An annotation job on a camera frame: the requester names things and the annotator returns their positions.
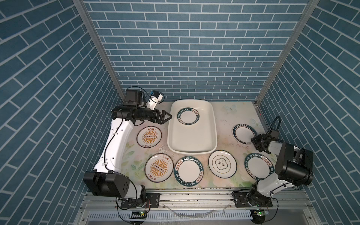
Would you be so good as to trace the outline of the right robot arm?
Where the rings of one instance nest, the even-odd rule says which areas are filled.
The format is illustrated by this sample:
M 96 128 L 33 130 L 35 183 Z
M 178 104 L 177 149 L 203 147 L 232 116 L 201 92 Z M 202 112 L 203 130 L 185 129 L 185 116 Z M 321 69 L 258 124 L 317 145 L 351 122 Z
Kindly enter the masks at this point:
M 251 138 L 259 152 L 277 155 L 275 171 L 251 186 L 247 200 L 253 206 L 272 207 L 272 198 L 279 191 L 307 186 L 313 181 L 313 152 L 280 140 L 277 134 L 277 131 L 270 130 Z

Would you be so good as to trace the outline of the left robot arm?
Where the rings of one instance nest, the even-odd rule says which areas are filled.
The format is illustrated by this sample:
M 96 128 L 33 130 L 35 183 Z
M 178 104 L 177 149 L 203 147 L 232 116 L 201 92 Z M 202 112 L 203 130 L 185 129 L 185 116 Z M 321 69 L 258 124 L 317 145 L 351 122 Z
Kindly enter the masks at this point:
M 130 203 L 130 208 L 147 203 L 146 189 L 136 185 L 121 173 L 122 158 L 126 151 L 129 135 L 137 121 L 150 121 L 155 124 L 165 124 L 172 116 L 165 110 L 156 109 L 163 102 L 164 95 L 152 91 L 149 100 L 146 92 L 140 87 L 130 87 L 126 90 L 125 100 L 111 111 L 111 128 L 103 153 L 90 172 L 86 172 L 83 181 L 95 196 L 114 197 Z

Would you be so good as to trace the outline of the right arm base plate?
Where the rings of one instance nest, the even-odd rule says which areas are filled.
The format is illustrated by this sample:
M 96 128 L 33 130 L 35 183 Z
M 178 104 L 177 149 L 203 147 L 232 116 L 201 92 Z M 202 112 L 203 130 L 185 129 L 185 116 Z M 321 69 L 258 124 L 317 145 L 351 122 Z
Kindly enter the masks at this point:
M 271 208 L 273 206 L 270 197 L 263 196 L 258 192 L 249 193 L 244 190 L 232 192 L 233 201 L 236 208 L 244 207 L 265 207 Z

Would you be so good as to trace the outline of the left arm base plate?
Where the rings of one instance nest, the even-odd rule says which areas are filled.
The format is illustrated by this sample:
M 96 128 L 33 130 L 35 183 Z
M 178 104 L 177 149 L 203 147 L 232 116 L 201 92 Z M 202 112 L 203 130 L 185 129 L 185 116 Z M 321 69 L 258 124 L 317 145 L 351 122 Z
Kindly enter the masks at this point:
M 133 208 L 143 208 L 146 204 L 147 208 L 155 209 L 159 207 L 160 202 L 160 193 L 146 193 L 146 195 L 141 195 L 139 199 L 124 198 L 121 201 L 122 209 L 133 209 Z

